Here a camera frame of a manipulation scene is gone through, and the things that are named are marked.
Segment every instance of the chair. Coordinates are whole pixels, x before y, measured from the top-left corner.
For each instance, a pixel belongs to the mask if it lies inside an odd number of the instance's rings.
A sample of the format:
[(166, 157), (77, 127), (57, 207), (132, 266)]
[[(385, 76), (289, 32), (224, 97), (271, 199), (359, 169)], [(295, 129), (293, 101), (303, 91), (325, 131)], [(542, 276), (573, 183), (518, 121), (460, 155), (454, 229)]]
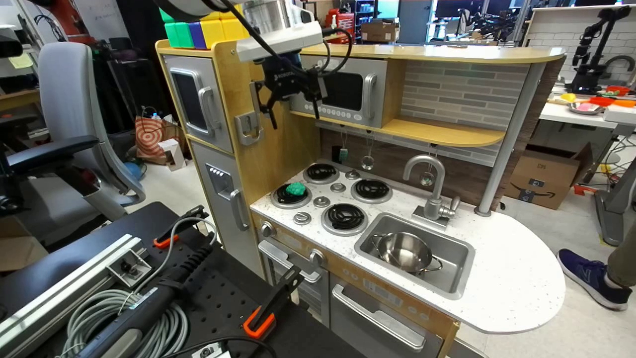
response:
[(94, 217), (118, 219), (122, 207), (144, 199), (134, 181), (114, 155), (96, 101), (91, 50), (83, 44), (45, 44), (37, 60), (39, 103), (51, 141), (91, 135), (96, 143), (73, 155), (71, 163), (89, 169), (98, 179), (98, 191), (81, 193), (59, 177), (35, 177), (29, 211), (19, 221), (43, 245), (65, 239)]

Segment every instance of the sink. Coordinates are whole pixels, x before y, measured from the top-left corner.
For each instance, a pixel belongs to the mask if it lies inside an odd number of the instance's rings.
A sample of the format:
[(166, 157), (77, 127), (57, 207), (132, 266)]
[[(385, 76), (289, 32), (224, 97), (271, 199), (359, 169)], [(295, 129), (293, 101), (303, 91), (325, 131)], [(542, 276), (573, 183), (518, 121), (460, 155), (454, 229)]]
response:
[[(389, 264), (381, 258), (379, 247), (385, 235), (411, 233), (416, 239), (424, 241), (432, 255), (432, 262), (420, 274), (411, 274), (399, 266)], [(375, 221), (361, 233), (361, 239), (355, 243), (355, 251), (369, 260), (403, 274), (405, 278), (422, 284), (446, 298), (458, 298), (464, 282), (470, 272), (474, 249), (462, 241), (456, 241), (448, 235), (428, 231), (414, 223), (403, 221), (393, 215), (379, 215)]]

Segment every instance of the gray floor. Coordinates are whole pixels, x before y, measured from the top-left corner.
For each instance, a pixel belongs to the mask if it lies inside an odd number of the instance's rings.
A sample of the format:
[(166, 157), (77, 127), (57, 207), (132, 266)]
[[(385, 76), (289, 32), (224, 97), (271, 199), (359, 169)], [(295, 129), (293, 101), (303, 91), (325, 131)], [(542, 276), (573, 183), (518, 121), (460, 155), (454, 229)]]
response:
[[(196, 169), (186, 165), (178, 171), (148, 167), (144, 175), (146, 201), (162, 201), (176, 213), (206, 203)], [(603, 260), (611, 247), (597, 237), (591, 197), (566, 197), (558, 211), (540, 209), (514, 199), (504, 199), (506, 215), (532, 229), (554, 253), (575, 253)], [(482, 334), (466, 324), (458, 330), (458, 342), (492, 358), (633, 358), (636, 356), (636, 298), (625, 312), (609, 312), (566, 280), (566, 298), (560, 312), (544, 326), (522, 334)]]

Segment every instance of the person's leg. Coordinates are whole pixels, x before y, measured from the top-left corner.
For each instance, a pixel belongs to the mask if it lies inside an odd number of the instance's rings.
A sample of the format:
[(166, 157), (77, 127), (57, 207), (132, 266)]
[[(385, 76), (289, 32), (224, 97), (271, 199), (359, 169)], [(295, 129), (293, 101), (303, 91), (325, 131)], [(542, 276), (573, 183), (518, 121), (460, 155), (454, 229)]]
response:
[(607, 276), (619, 286), (636, 286), (636, 225), (607, 258)]

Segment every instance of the play kitchen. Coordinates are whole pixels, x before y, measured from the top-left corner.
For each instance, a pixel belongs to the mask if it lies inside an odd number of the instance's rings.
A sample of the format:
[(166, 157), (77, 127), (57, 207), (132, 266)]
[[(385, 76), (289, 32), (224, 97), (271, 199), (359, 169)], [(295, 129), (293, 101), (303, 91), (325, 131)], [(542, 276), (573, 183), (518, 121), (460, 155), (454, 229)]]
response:
[[(295, 97), (273, 107), (275, 129), (253, 113), (261, 74), (234, 42), (156, 52), (178, 117), (212, 105), (226, 123), (212, 141), (186, 133), (224, 249), (269, 282), (297, 266), (297, 298), (359, 352), (444, 356), (458, 322), (522, 332), (558, 312), (552, 253), (490, 211), (558, 50), (355, 46), (339, 78), (349, 89), (317, 107), (319, 121)], [(323, 56), (303, 50), (305, 64)], [(180, 74), (198, 95), (180, 93)]]

